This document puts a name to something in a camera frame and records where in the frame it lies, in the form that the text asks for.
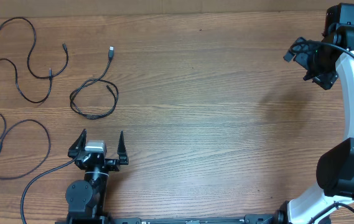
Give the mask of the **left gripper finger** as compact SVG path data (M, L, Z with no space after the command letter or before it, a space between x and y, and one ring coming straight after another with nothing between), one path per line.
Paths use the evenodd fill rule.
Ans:
M86 144L86 129L83 129L77 140L69 147L68 152L80 152Z
M117 154L118 154L118 160L119 160L120 165L128 165L129 164L128 153L126 151L126 146L125 146L125 142L124 142L123 130L121 130L120 135L119 135Z

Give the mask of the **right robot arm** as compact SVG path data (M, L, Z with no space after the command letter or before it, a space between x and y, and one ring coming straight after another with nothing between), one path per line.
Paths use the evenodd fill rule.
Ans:
M312 80L329 90L339 80L342 87L345 128L343 141L322 155L316 183L302 195L284 202L265 223L330 223L330 214L341 207L354 213L354 4L327 9L323 40L299 37L284 60L306 69Z

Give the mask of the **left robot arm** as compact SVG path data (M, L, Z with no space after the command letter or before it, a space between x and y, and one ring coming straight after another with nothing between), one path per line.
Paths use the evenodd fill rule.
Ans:
M110 172L120 171L129 164L124 143L124 133L119 135L117 159L106 156L104 141L87 141L84 129L70 146L68 157L85 172L82 180L72 182L65 193L68 203L67 223L114 223L104 211L108 178Z

